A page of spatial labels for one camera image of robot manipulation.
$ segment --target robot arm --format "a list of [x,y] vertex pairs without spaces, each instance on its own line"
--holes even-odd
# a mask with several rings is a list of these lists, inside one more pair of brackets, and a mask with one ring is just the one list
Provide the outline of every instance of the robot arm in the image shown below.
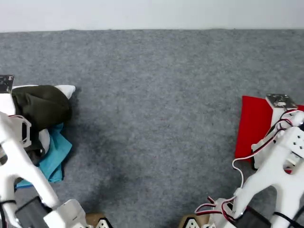
[[[0,166],[0,202],[9,200],[2,204],[9,223],[17,228],[93,228],[86,223],[86,214],[77,200],[71,199],[56,208],[59,205],[56,193],[41,170],[33,165],[13,129],[11,118],[0,112],[0,145],[8,157]],[[14,203],[17,177],[31,182],[40,196],[19,209]]]

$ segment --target red fabric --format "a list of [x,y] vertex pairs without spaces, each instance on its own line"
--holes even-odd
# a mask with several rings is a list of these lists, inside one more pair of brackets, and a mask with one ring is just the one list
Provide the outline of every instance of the red fabric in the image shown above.
[[251,145],[259,142],[267,134],[272,118],[272,108],[263,98],[243,96],[242,113],[239,122],[235,158],[251,154]]

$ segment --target gray carpet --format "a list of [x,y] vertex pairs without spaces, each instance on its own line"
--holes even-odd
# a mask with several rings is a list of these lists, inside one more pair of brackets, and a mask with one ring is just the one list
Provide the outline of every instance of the gray carpet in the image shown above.
[[[304,101],[304,31],[0,34],[0,73],[77,87],[64,132],[73,151],[53,184],[62,202],[102,211],[115,228],[176,228],[240,184],[231,161],[242,95]],[[19,204],[35,194],[18,190]],[[269,218],[275,196],[267,189],[251,205]]]

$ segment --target teal fabric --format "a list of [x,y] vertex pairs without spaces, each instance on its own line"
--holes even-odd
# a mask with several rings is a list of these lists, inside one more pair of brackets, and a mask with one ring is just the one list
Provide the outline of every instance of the teal fabric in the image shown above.
[[[72,148],[72,144],[60,133],[63,123],[50,128],[50,147],[45,157],[40,161],[39,168],[49,182],[63,180],[61,163]],[[30,187],[32,184],[23,180],[17,184],[17,188]]]

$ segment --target dark green cloth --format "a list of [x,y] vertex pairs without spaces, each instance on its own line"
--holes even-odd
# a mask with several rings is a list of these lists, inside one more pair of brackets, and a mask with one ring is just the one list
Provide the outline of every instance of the dark green cloth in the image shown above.
[[13,89],[16,114],[24,116],[41,131],[71,118],[67,97],[52,85],[27,86]]

